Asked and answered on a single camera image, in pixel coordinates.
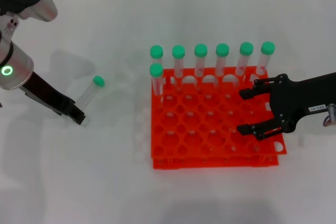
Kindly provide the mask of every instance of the green led ring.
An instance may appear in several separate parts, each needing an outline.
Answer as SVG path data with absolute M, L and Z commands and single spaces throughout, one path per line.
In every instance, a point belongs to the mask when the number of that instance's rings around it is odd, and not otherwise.
M 4 76 L 9 76 L 11 73 L 13 73 L 13 68 L 11 66 L 4 66 L 2 69 L 1 69 L 1 73 L 4 75 Z

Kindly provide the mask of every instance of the white tabletop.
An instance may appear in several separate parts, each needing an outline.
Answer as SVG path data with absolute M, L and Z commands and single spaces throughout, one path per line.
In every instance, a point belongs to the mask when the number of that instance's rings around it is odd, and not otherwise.
M 326 116 L 284 135 L 288 155 L 271 168 L 153 170 L 149 49 L 165 68 L 175 44 L 276 44 L 269 75 L 303 80 L 335 71 L 336 0 L 54 0 L 51 23 L 22 20 L 13 41 L 35 71 L 74 100 L 96 74 L 107 81 L 69 124 L 20 90 L 0 91 L 1 224 L 333 223 L 336 128 Z

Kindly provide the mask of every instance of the green cap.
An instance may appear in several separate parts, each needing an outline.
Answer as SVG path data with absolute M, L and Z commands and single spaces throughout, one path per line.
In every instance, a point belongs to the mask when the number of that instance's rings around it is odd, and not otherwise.
M 253 45 L 250 42 L 244 42 L 240 46 L 239 52 L 242 55 L 250 56 L 253 53 Z
M 185 56 L 184 47 L 181 45 L 176 45 L 173 47 L 173 57 L 175 59 L 182 59 Z
M 261 46 L 261 52 L 264 55 L 272 55 L 275 50 L 275 45 L 271 41 L 264 42 Z
M 152 77 L 161 77 L 163 75 L 163 67 L 160 63 L 151 64 L 149 72 Z
M 226 57 L 229 54 L 229 46 L 225 43 L 218 44 L 216 47 L 216 54 L 220 57 Z
M 97 85 L 99 87 L 104 87 L 105 86 L 105 81 L 100 76 L 95 76 L 92 81 L 94 82 L 95 85 Z
M 197 57 L 205 57 L 208 53 L 208 49 L 204 44 L 197 44 L 195 47 L 195 55 Z
M 159 45 L 151 47 L 151 57 L 154 59 L 160 59 L 163 56 L 163 49 Z

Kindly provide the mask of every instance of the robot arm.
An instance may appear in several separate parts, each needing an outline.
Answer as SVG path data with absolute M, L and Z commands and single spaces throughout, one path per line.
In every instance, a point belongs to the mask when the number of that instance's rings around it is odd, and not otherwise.
M 237 127 L 242 135 L 253 134 L 257 140 L 263 140 L 282 132 L 290 133 L 298 121 L 306 116 L 329 112 L 323 123 L 336 122 L 336 72 L 304 81 L 291 81 L 286 74 L 269 79 L 255 80 L 252 89 L 240 90 L 240 96 L 246 100 L 256 95 L 269 93 L 269 105 L 273 119 Z
M 12 42 L 18 18 L 32 17 L 49 22 L 56 16 L 53 0 L 0 0 L 0 87 L 5 90 L 20 88 L 33 100 L 81 124 L 85 115 L 75 106 L 74 100 L 38 76 L 33 60 Z

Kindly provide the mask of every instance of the test tube rack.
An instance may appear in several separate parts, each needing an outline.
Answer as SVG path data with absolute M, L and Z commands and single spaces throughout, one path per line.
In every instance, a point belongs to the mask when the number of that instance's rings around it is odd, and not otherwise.
M 164 69 L 163 94 L 154 95 L 152 86 L 151 156 L 154 169 L 201 167 L 268 167 L 278 165 L 286 154 L 282 135 L 258 141 L 242 136 L 236 126 L 272 118 L 267 110 L 269 94 L 244 101 L 238 91 L 250 88 L 256 67 L 235 76 L 235 67 L 226 67 L 224 77 L 214 68 L 205 68 L 204 77 L 184 69 L 175 79 L 174 69 Z M 217 82 L 206 82 L 212 76 Z M 267 72 L 258 76 L 267 78 Z M 236 78 L 235 82 L 226 81 Z

